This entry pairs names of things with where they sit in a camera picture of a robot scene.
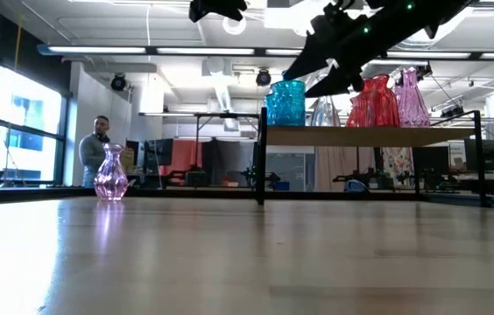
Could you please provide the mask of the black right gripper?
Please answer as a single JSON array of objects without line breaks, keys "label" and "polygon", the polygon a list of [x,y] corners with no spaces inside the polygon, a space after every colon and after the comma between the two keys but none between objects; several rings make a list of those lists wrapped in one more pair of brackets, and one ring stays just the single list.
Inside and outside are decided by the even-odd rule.
[{"label": "black right gripper", "polygon": [[364,63],[386,54],[406,38],[406,4],[388,2],[371,15],[351,17],[340,4],[328,4],[314,18],[314,34],[306,38],[301,53],[284,72],[285,80],[297,79],[328,67],[329,73],[306,91],[307,98],[348,94],[349,88],[363,91],[360,75]]}]

